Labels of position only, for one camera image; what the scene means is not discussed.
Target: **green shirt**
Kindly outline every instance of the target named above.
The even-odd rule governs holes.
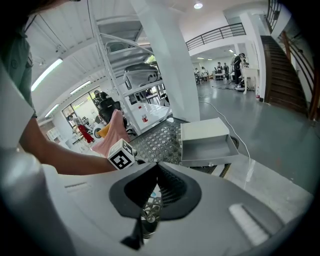
[[[17,89],[29,105],[35,109],[31,98],[33,60],[24,28],[25,26],[17,28],[3,38],[4,41],[0,47],[0,57],[4,68]],[[37,117],[36,111],[34,111],[32,117]]]

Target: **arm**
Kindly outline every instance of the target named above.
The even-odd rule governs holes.
[[[20,144],[26,152],[33,154],[40,163],[55,167],[59,174],[89,175],[115,170],[115,167],[106,158],[75,153],[48,141],[41,133],[35,118],[31,118],[25,127],[20,138]]]

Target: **red object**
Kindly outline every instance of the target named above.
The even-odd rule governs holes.
[[[86,139],[86,142],[90,143],[94,141],[94,138],[92,138],[90,134],[87,133],[86,128],[82,124],[78,126],[78,129],[82,133],[83,137]]]
[[[147,118],[147,115],[146,115],[146,114],[142,114],[141,117],[142,117],[142,121],[143,121],[144,123],[148,122],[148,118]]]
[[[148,119],[147,119],[147,115],[146,114],[143,114],[142,115],[142,121],[145,123],[145,122],[148,122]]]

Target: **white cable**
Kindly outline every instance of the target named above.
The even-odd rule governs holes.
[[[247,148],[247,145],[244,143],[244,141],[243,141],[243,140],[239,137],[239,135],[236,133],[235,129],[234,129],[234,128],[232,127],[232,125],[228,122],[227,118],[226,118],[223,114],[221,114],[221,113],[218,111],[218,109],[216,109],[216,107],[215,107],[214,105],[212,105],[211,103],[206,102],[206,101],[200,101],[200,100],[199,100],[199,102],[201,102],[201,103],[207,103],[207,104],[211,105],[221,116],[224,117],[224,119],[225,119],[225,121],[227,122],[227,124],[232,128],[234,134],[239,138],[239,140],[240,140],[240,141],[243,143],[243,145],[245,146],[246,152],[248,153],[248,157],[249,157],[249,167],[248,167],[248,169],[250,169],[251,157],[250,157],[250,153],[249,153],[249,150],[248,150],[248,148]]]

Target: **fluorescent light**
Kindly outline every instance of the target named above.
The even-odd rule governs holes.
[[[33,92],[37,86],[42,82],[43,79],[45,79],[45,77],[52,71],[54,70],[61,62],[63,62],[63,60],[61,58],[58,58],[54,63],[52,63],[50,65],[50,67],[48,67],[39,77],[37,80],[35,80],[35,82],[33,83],[33,85],[31,86],[31,92]]]
[[[47,116],[49,116],[51,114],[51,112],[54,111],[58,106],[59,106],[59,104],[55,104],[55,106],[53,108],[51,108],[51,110],[48,112],[48,114],[46,114],[44,117],[46,118]]]
[[[204,6],[201,2],[197,2],[193,7],[194,9],[200,9],[202,8],[202,6]]]
[[[84,101],[82,101],[77,107],[79,107],[81,104],[85,103]]]
[[[86,85],[90,84],[91,81],[85,82],[84,84],[81,84],[78,88],[74,89],[70,94],[74,94],[75,92],[79,91],[82,87],[85,87]]]

